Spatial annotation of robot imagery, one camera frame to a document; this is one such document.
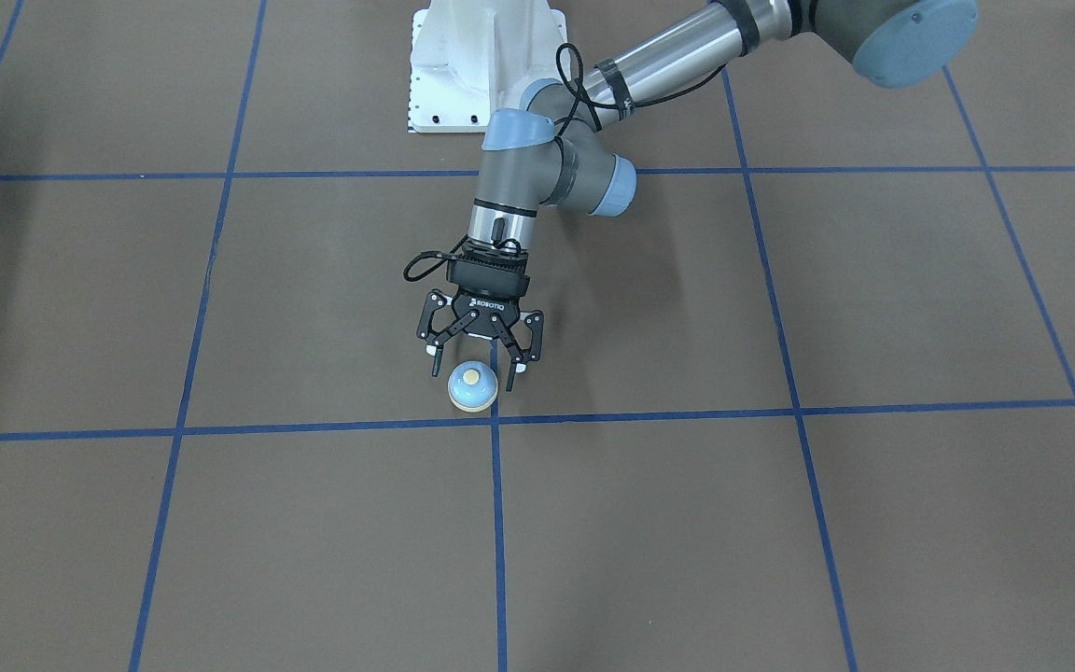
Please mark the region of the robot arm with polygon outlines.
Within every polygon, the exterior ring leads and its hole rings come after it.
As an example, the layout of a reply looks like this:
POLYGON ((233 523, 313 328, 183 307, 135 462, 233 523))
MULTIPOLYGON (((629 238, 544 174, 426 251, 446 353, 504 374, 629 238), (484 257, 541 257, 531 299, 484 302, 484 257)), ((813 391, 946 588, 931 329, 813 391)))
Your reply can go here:
POLYGON ((528 82, 515 103, 490 115, 465 235, 430 254, 455 288, 424 301, 415 333, 431 373, 461 335, 502 344, 510 377, 541 357, 543 314, 520 308, 538 213, 617 217, 635 197, 635 167, 603 147, 603 129, 703 88, 766 41, 802 34, 818 35, 879 88, 909 88, 968 46, 978 18, 974 1, 711 1, 592 67, 573 44, 560 44, 556 77, 528 82))

